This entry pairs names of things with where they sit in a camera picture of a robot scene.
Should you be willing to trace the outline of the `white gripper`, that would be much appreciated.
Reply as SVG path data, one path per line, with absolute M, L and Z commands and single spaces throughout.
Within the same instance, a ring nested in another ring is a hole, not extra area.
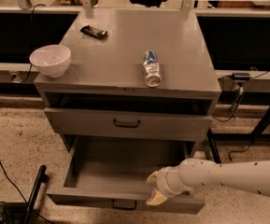
M 178 175 L 177 167 L 164 167 L 161 170 L 154 171 L 146 180 L 148 185 L 155 185 L 146 204 L 156 206 L 164 203 L 167 197 L 174 197 L 181 193 L 181 180 Z

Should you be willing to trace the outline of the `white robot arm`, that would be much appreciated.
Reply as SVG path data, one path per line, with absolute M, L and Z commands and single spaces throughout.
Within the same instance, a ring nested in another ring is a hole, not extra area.
M 146 200 L 149 206 L 202 187 L 223 186 L 270 197 L 270 161 L 221 164 L 188 158 L 177 166 L 154 171 L 147 183 L 154 187 Z

